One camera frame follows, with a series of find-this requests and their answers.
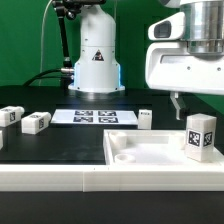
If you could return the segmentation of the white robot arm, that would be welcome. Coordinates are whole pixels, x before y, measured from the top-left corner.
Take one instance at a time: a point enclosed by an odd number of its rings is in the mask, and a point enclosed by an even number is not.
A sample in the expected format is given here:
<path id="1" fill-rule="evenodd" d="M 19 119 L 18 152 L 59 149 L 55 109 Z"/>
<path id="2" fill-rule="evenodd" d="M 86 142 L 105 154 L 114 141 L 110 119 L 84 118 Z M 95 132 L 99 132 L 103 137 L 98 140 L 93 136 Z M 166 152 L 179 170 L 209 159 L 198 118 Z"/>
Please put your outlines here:
<path id="1" fill-rule="evenodd" d="M 148 29 L 145 81 L 165 90 L 186 116 L 183 92 L 224 95 L 224 0 L 159 0 L 179 11 Z M 86 2 L 81 13 L 80 58 L 69 88 L 91 99 L 122 91 L 115 59 L 115 21 L 97 2 Z"/>

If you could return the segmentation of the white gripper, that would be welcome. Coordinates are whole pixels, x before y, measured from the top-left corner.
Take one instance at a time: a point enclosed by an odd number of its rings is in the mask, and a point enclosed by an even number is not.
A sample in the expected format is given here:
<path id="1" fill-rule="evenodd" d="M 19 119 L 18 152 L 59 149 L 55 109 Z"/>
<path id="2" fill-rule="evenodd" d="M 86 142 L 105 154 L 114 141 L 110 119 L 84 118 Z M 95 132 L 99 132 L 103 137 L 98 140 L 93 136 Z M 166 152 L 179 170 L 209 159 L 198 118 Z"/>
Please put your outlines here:
<path id="1" fill-rule="evenodd" d="M 178 12 L 151 25 L 148 37 L 154 40 L 147 50 L 145 80 L 151 89 L 173 91 L 170 99 L 176 119 L 183 120 L 186 105 L 179 92 L 224 95 L 224 52 L 220 55 L 193 55 L 184 34 L 185 15 Z"/>

